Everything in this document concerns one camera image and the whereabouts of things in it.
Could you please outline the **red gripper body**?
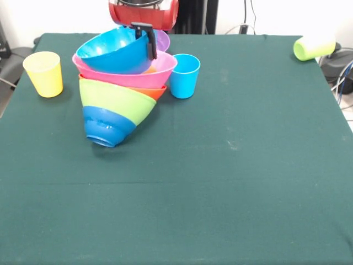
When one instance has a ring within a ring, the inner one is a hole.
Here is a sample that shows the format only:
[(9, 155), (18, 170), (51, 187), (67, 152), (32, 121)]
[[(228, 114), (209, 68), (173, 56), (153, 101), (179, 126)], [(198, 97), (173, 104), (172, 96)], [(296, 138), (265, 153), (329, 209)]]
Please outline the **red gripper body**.
[(108, 1), (108, 5), (116, 24), (145, 23), (157, 30), (172, 29), (179, 9), (179, 1)]

